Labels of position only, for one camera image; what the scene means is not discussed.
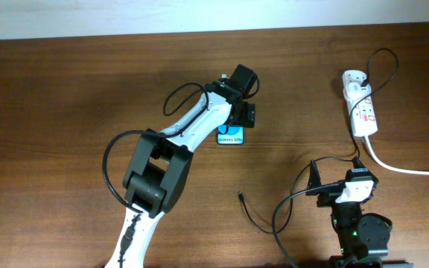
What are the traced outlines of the blue Samsung smartphone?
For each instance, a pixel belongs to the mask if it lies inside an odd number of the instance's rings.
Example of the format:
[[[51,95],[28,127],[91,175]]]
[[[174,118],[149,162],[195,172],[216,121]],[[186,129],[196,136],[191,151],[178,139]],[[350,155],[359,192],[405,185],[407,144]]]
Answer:
[[[242,145],[244,143],[244,127],[220,125],[217,128],[219,145]]]

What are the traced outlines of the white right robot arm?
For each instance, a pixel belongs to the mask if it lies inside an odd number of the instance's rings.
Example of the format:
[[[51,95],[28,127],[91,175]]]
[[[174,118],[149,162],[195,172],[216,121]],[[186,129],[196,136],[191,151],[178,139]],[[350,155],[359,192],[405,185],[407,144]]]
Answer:
[[[309,164],[308,196],[317,197],[317,207],[331,209],[341,255],[329,258],[331,267],[413,267],[406,261],[383,262],[388,253],[393,222],[380,214],[362,212],[361,206],[373,198],[378,178],[358,159],[338,182],[323,185],[317,163]]]

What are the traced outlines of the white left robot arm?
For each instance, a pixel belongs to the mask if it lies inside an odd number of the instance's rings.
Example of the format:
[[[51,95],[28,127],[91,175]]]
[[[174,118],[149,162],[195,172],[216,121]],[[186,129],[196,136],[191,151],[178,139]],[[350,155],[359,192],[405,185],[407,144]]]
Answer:
[[[143,266],[156,226],[184,190],[194,151],[212,131],[220,126],[254,126],[255,105],[248,99],[260,89],[257,77],[221,78],[195,86],[200,99],[173,125],[161,132],[127,130],[114,137],[104,151],[104,182],[125,208],[122,230],[107,267]],[[139,140],[123,178],[126,192],[120,195],[108,175],[108,157],[115,143],[129,135],[138,135]]]

